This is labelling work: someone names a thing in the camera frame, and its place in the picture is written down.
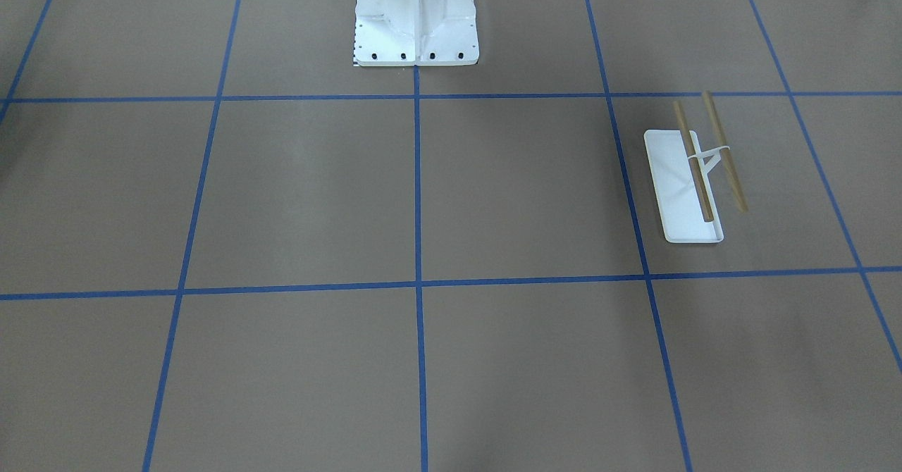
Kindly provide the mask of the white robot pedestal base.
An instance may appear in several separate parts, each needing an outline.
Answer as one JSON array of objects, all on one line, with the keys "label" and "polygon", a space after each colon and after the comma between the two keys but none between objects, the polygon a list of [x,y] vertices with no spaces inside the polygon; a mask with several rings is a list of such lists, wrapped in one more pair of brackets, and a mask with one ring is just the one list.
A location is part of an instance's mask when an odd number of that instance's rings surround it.
[{"label": "white robot pedestal base", "polygon": [[476,0],[355,1],[357,66],[470,66],[480,60]]}]

